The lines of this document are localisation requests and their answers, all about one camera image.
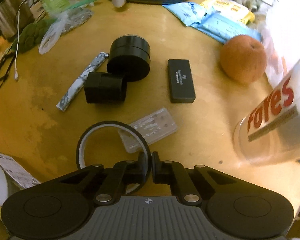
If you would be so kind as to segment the white plastic bag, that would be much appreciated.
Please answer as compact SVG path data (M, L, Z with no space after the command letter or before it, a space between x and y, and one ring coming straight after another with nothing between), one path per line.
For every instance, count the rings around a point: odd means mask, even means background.
M261 28L268 63L266 77L276 87L300 59L300 0L281 0Z

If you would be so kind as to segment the green label can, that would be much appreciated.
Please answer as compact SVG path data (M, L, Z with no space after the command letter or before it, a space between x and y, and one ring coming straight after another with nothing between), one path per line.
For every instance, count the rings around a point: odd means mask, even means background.
M40 0L40 2L49 15L63 12L71 5L70 0Z

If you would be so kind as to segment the black cylinder case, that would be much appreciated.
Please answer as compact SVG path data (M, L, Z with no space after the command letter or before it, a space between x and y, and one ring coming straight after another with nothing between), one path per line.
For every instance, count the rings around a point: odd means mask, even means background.
M149 43L137 35L124 35L110 46L107 72L127 82L140 81L149 74L150 63Z

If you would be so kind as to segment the green mesh produce bag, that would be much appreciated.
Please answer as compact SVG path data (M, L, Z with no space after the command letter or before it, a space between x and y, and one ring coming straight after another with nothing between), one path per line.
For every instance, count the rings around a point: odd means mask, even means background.
M19 53L25 53L36 45L39 45L49 27L55 21L55 19L42 19L38 22L28 24L21 32L19 38L13 41L11 49L17 51L17 42L19 42Z

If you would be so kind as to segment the patterned grey pen stick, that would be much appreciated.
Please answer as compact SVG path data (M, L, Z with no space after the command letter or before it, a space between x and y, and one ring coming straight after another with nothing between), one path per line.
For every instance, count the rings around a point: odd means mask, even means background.
M105 52L100 52L97 57L83 70L80 76L72 83L66 93L62 96L61 100L57 103L56 107L61 111L66 111L69 107L71 101L83 88L88 75L93 73L100 68L100 66L108 59L109 54Z

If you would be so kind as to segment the blue wipes pack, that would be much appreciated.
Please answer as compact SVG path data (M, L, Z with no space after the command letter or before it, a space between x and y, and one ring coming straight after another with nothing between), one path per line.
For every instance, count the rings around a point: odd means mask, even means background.
M205 8L194 2L165 4L163 7L179 18L187 27L194 23L200 23L206 16Z
M193 23L190 26L222 44L238 35L247 35L259 42L262 41L262 36L258 31L239 22L234 22L219 13L206 14L200 23Z

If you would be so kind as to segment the clear plastic case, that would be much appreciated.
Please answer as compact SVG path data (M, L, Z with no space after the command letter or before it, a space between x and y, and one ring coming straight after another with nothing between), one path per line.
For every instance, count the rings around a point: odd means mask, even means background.
M177 124L166 108L161 108L129 125L143 136L148 145L164 139L178 129ZM118 133L128 153L142 150L141 144L130 133L122 129L119 129Z

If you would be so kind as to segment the clear plastic bag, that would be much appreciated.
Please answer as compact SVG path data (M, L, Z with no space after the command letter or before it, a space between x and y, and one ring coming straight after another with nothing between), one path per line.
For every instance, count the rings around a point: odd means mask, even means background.
M38 47L39 54L49 52L62 35L83 25L93 14L93 11L88 8L73 8L59 14L43 36Z

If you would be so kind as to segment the brown cardboard box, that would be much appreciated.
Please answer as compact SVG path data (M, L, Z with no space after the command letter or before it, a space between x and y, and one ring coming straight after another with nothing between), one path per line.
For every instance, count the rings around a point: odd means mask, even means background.
M8 198L23 190L40 184L40 181L23 168L13 157L0 153L0 167L6 174L9 187Z

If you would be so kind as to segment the steel electric kettle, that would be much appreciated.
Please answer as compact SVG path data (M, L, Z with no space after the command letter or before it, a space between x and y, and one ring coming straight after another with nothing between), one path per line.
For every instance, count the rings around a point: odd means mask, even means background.
M0 33L6 40L13 41L17 31L33 22L30 7L23 0L0 0Z

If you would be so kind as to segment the yellow wipes pack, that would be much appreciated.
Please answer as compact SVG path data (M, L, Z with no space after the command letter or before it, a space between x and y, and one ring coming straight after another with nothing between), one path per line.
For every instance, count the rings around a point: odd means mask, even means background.
M235 22L241 22L244 25L255 21L255 14L253 12L232 0L205 0L199 5L206 10L214 10L224 17Z

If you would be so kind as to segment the black cube adapter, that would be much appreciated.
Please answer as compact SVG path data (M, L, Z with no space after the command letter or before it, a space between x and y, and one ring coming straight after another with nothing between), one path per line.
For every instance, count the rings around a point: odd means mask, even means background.
M84 84L87 103L124 102L127 94L125 79L109 73L89 73Z

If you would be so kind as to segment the orange-brown apple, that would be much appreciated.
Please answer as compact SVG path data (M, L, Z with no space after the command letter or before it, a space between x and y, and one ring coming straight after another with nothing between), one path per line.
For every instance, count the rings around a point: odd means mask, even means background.
M249 84L264 74L267 55L260 41L248 35L238 35L222 46L219 62L228 77L241 84Z

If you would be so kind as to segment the black tape roll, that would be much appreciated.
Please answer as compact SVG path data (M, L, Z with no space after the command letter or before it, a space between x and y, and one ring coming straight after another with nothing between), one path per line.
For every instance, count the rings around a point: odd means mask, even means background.
M141 157L141 181L130 183L127 186L126 194L139 191L146 183L151 172L152 161L149 145L143 136L133 127L119 121L102 121L87 128L81 135L76 147L77 168L87 166L86 153L96 153L105 161L116 161L119 157L126 157L123 146L120 145L119 136L116 133L122 130L135 139L141 149L138 150Z

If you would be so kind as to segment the black rectangular case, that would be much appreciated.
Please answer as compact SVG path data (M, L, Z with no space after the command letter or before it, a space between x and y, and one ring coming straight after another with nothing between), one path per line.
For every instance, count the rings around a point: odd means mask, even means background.
M196 94L189 60L169 59L167 71L171 103L193 103Z

